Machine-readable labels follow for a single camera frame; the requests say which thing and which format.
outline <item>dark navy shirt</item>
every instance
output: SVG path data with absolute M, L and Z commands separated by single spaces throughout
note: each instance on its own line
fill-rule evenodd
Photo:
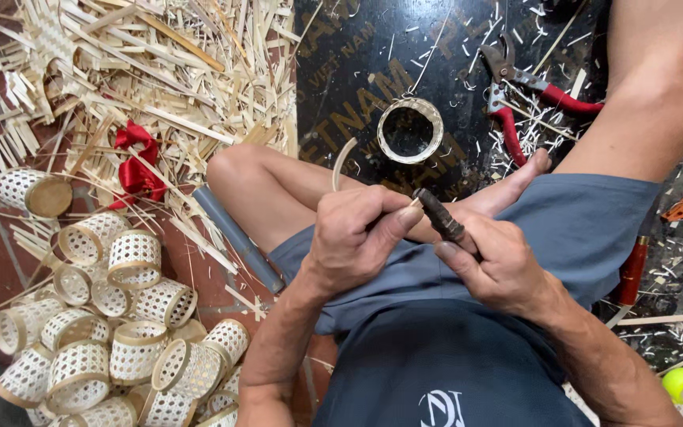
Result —
M 350 332 L 313 426 L 591 426 L 541 331 L 456 299 L 399 302 Z

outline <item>bare foot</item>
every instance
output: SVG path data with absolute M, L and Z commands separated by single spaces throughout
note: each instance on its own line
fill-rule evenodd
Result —
M 456 201 L 450 207 L 452 216 L 460 220 L 460 211 L 470 209 L 488 217 L 502 212 L 521 196 L 526 187 L 539 175 L 547 172 L 553 161 L 549 159 L 547 150 L 540 148 L 519 170 L 509 177 L 496 182 L 471 196 Z

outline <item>leg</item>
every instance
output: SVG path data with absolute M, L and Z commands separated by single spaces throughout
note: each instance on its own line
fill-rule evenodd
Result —
M 614 0 L 605 108 L 554 173 L 662 181 L 683 157 L 683 2 Z
M 459 211 L 466 208 L 497 214 L 549 168 L 546 151 L 540 150 L 527 165 L 469 198 L 447 204 L 448 209 L 458 219 Z M 313 225 L 318 201 L 331 191 L 330 170 L 252 145 L 236 145 L 214 155 L 207 167 L 207 181 L 223 207 L 266 252 Z M 362 185 L 346 176 L 339 178 L 341 190 Z M 408 238 L 433 242 L 439 235 L 424 219 Z

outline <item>fingernail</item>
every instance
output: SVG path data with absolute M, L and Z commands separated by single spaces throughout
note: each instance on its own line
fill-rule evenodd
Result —
M 452 242 L 434 243 L 434 253 L 440 258 L 451 258 L 458 253 L 458 246 Z
M 414 206 L 408 206 L 400 209 L 397 213 L 397 221 L 406 229 L 415 227 L 415 224 L 421 220 L 423 210 Z

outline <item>gray pipe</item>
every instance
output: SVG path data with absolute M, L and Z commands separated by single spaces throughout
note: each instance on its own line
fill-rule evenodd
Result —
M 203 185 L 192 193 L 197 202 L 202 206 L 207 216 L 213 220 L 215 226 L 220 229 L 223 235 L 231 243 L 234 250 L 242 257 L 260 279 L 263 285 L 271 293 L 277 293 L 284 287 L 284 281 L 281 280 L 278 274 L 270 267 L 265 257 L 262 257 L 260 251 L 247 237 L 247 234 L 241 227 L 236 224 L 231 215 L 225 211 L 223 206 L 215 198 L 212 191 L 207 185 Z

